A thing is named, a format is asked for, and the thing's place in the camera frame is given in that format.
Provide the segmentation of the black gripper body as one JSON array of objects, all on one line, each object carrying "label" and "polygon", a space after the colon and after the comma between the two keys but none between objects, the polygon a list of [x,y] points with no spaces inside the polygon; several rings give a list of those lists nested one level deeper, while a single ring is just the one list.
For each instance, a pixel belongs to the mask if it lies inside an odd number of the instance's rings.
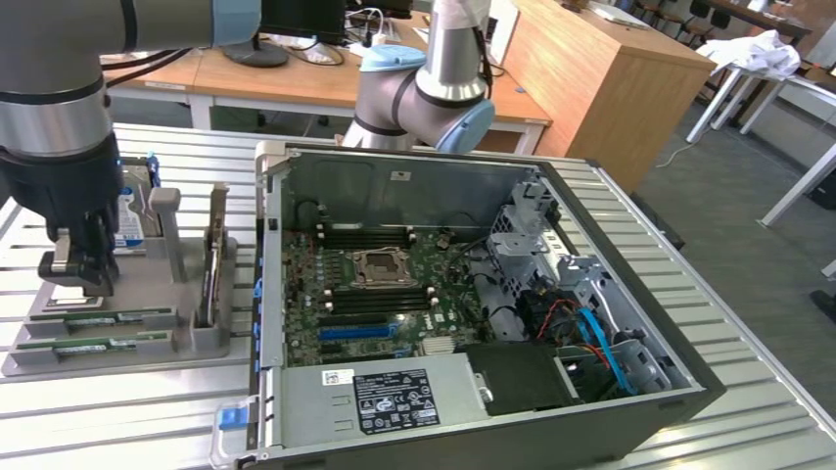
[{"label": "black gripper body", "polygon": [[66,229],[80,248],[115,246],[123,170],[114,135],[88,151],[66,157],[3,151],[2,176],[15,201],[44,218],[51,241]]}]

